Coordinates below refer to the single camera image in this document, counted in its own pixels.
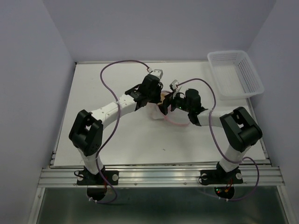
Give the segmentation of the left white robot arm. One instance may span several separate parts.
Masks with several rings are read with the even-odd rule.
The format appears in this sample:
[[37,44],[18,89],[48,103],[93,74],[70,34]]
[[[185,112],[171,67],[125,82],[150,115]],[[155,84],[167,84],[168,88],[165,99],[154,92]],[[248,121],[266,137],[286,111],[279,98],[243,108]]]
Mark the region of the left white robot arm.
[[89,171],[87,177],[92,183],[101,183],[104,178],[104,166],[97,155],[97,151],[103,145],[104,129],[120,117],[146,106],[147,103],[160,103],[162,76],[162,70],[154,70],[145,76],[141,84],[127,90],[115,102],[91,112],[81,110],[77,114],[69,139],[78,149],[84,167]]

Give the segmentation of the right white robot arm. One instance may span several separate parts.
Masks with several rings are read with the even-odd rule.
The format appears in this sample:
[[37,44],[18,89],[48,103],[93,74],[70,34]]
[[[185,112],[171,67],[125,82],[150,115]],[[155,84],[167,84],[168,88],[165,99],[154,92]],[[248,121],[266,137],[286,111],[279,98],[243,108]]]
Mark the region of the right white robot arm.
[[187,113],[192,124],[208,126],[216,147],[219,147],[219,144],[213,127],[224,130],[229,146],[225,153],[221,152],[223,158],[219,161],[220,168],[215,170],[215,177],[220,182],[231,178],[232,171],[242,162],[246,152],[263,136],[261,128],[244,107],[238,107],[231,112],[206,109],[195,89],[186,90],[183,96],[180,92],[168,93],[158,107],[163,115],[180,109]]

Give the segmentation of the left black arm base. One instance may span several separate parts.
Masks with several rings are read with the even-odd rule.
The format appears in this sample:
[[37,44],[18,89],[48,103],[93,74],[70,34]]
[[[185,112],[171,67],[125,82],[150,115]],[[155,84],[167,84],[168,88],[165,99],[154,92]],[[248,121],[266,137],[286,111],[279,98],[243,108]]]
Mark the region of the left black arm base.
[[117,191],[114,186],[118,185],[119,171],[105,170],[93,175],[86,168],[75,170],[74,175],[77,178],[78,186],[86,186],[86,195],[89,201],[97,204],[109,204],[114,202],[117,197]]

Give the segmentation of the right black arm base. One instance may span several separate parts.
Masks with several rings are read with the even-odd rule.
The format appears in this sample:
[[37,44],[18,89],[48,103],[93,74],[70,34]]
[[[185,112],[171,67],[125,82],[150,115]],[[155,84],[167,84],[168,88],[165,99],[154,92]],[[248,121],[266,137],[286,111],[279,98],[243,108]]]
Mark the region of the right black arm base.
[[218,162],[215,169],[200,171],[198,181],[201,185],[216,185],[215,194],[220,199],[230,200],[235,194],[234,184],[243,184],[243,178],[239,167],[226,172]]

